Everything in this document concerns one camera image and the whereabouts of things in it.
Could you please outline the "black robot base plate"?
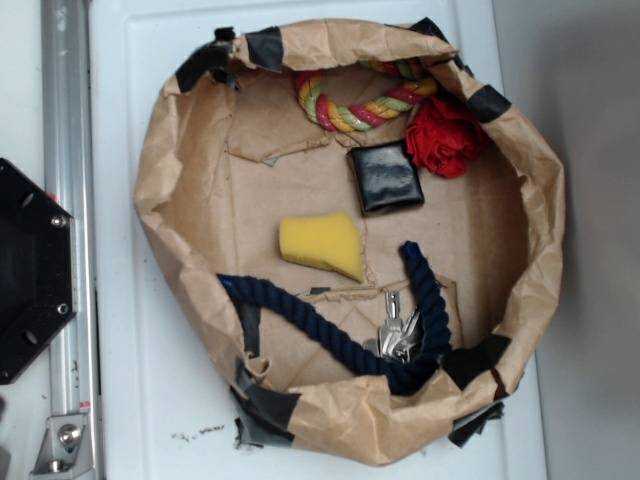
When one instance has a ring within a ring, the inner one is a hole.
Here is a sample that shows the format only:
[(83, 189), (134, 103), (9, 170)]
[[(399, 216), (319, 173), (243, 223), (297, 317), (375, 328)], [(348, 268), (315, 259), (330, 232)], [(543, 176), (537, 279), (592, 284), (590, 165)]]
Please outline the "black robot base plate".
[(73, 217), (1, 160), (1, 383), (15, 382), (75, 315)]

